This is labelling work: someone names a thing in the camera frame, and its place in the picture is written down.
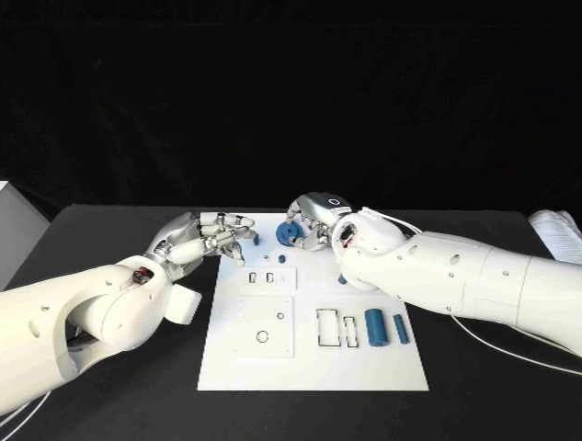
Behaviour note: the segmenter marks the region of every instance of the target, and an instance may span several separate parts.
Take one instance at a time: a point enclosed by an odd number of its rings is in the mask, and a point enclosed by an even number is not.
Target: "black curtain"
[[[582,25],[313,2],[0,2],[0,178],[73,203],[568,209]]]

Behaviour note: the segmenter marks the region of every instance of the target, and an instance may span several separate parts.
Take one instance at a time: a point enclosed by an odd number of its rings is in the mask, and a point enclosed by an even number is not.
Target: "white cable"
[[[17,426],[15,430],[9,433],[9,435],[2,439],[2,441],[7,441],[15,434],[17,431],[24,427],[24,424],[28,422],[28,420],[33,418],[33,415],[35,414],[37,410],[41,408],[41,405],[44,404],[46,400],[50,397],[51,392],[48,392],[46,394],[46,396],[43,397],[43,400],[40,402],[40,404],[35,407],[35,410],[33,411],[33,413],[27,416],[27,418],[22,420],[22,423]]]
[[[525,334],[528,337],[535,338],[537,340],[539,340],[541,342],[547,343],[548,345],[557,347],[561,351],[568,352],[570,354],[574,354],[576,356],[580,356],[568,347],[565,347],[564,345],[560,345],[558,343],[552,342],[551,340],[548,340],[547,338],[542,338],[539,335],[529,333],[528,331],[524,331],[521,328],[515,328],[513,326],[511,326],[511,328],[518,331],[521,334]]]
[[[7,423],[9,422],[9,420],[20,414],[20,412],[28,407],[28,404],[25,404],[8,417],[7,419],[0,422],[0,428],[7,425]]]
[[[466,327],[466,325],[460,322],[460,319],[451,315],[450,316],[454,321],[457,322],[457,324],[460,325],[460,327],[463,328],[463,330],[485,344],[487,345],[492,349],[496,349],[498,351],[500,351],[503,354],[508,354],[509,356],[515,356],[516,358],[521,358],[522,360],[528,361],[529,363],[534,363],[535,365],[541,365],[545,366],[547,368],[552,368],[555,370],[561,370],[563,372],[568,372],[570,374],[576,374],[582,376],[582,372],[578,372],[577,370],[571,370],[571,369],[565,369],[565,367],[558,367],[554,365],[548,365],[547,363],[544,363],[542,361],[537,361],[532,360],[531,358],[526,358],[525,356],[519,356],[518,354],[513,354],[513,352],[506,351],[505,349],[502,349],[499,346],[495,346],[492,343],[486,342]]]
[[[363,211],[366,211],[366,213],[382,216],[385,219],[389,219],[391,221],[395,221],[396,223],[401,223],[405,227],[408,227],[414,231],[415,234],[420,234],[420,232],[422,232],[421,229],[418,227],[415,227],[411,223],[408,223],[402,219],[394,218],[388,214],[379,213],[378,211],[375,211],[369,207],[365,207]]]

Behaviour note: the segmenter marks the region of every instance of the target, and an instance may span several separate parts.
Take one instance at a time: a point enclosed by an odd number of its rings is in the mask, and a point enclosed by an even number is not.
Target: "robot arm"
[[[245,265],[236,240],[255,235],[254,224],[232,214],[187,213],[144,256],[0,293],[0,415],[139,347],[164,317],[191,322],[202,296],[174,282],[206,255]],[[70,341],[66,322],[83,330]]]
[[[381,214],[363,209],[333,221],[333,208],[305,195],[330,232],[330,244],[350,285],[421,308],[502,322],[541,335],[582,357],[582,265],[524,255],[459,236],[422,232],[407,237]]]

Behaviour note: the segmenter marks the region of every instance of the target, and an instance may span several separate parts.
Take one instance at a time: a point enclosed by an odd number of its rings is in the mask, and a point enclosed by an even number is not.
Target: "blue object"
[[[285,222],[281,223],[275,235],[278,236],[278,241],[284,246],[294,246],[294,244],[288,242],[288,240],[291,239],[291,237],[303,237],[304,231],[301,230],[301,226],[295,222]]]
[[[386,323],[383,322],[383,313],[381,310],[366,311],[366,330],[368,342],[372,346],[388,345]]]
[[[404,317],[401,316],[401,314],[395,316],[395,325],[396,331],[399,332],[401,343],[407,345],[411,342],[411,338],[408,338],[407,325],[404,323]]]

